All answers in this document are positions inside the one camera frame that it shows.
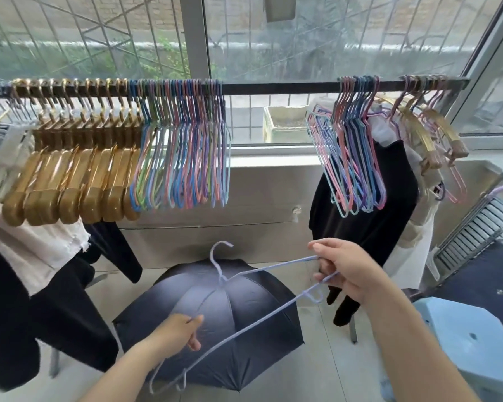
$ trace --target plastic stool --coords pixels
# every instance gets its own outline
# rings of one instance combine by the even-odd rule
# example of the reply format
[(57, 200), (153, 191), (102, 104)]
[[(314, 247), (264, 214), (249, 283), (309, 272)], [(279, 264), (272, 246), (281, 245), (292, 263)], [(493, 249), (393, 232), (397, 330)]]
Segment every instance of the plastic stool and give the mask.
[[(414, 303), (442, 350), (485, 402), (503, 402), (503, 324), (489, 311), (428, 297)], [(382, 396), (391, 399), (389, 381)]]

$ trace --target metal clothes rod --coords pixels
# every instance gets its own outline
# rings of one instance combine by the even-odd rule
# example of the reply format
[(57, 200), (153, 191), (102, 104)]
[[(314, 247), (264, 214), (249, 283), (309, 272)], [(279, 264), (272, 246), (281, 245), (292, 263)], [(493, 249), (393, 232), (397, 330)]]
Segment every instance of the metal clothes rod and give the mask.
[[(81, 97), (87, 97), (88, 92), (92, 97), (97, 96), (97, 92), (101, 97), (106, 97), (106, 84), (105, 80), (101, 82), (99, 87), (95, 86), (95, 79), (91, 79), (92, 84), (88, 88), (83, 85), (84, 81), (80, 81), (78, 85), (78, 95)], [(447, 89), (453, 90), (454, 92), (459, 92), (463, 90), (469, 83), (469, 78), (466, 77), (456, 77), (449, 78), (447, 82)], [(396, 80), (380, 80), (379, 92), (401, 92), (404, 90), (405, 82), (402, 79)], [(257, 95), (257, 94), (313, 94), (313, 93), (339, 93), (341, 84), (339, 82), (297, 82), (297, 83), (226, 83), (222, 84), (223, 94), (226, 96), (234, 95)], [(16, 92), (19, 97), (40, 97), (42, 93), (43, 97), (52, 97), (50, 87), (44, 85), (42, 87), (30, 86), (29, 93), (26, 86), (18, 86)], [(7, 99), (11, 97), (13, 91), (13, 86), (10, 83), (0, 84), (0, 99)], [(54, 85), (52, 87), (52, 92), (55, 97), (64, 97), (64, 90), (61, 85)], [(207, 94), (207, 87), (203, 85), (203, 92)], [(77, 95), (75, 87), (70, 84), (65, 87), (65, 93), (67, 96), (74, 97)], [(112, 97), (117, 97), (121, 95), (123, 97), (127, 96), (127, 90), (124, 85), (120, 86), (119, 94), (116, 85), (109, 86), (109, 94)]]

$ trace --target black umbrella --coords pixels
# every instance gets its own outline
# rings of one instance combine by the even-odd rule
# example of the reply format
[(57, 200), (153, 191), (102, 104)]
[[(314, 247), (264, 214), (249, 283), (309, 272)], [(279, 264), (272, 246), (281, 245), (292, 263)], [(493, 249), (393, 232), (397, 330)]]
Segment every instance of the black umbrella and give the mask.
[[(253, 269), (241, 259), (217, 261), (228, 279)], [(197, 333), (201, 350), (185, 348), (166, 360), (156, 376), (172, 381), (212, 346), (295, 297), (266, 271), (236, 277), (221, 288), (218, 281), (218, 272), (209, 259), (167, 270), (114, 320), (123, 350), (147, 337), (171, 313), (204, 315), (205, 321)], [(187, 382), (240, 391), (302, 344), (300, 320), (293, 303), (206, 356), (187, 373)]]

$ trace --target right hand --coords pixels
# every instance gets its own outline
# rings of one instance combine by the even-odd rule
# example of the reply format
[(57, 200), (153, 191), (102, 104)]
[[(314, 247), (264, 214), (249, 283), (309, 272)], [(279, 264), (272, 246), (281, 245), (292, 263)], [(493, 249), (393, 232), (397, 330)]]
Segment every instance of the right hand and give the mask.
[(368, 300), (369, 293), (375, 293), (389, 282), (389, 277), (380, 265), (356, 243), (323, 238), (310, 242), (307, 247), (319, 256), (320, 272), (313, 277), (320, 282), (336, 270), (339, 271), (327, 284), (341, 288), (362, 305)]

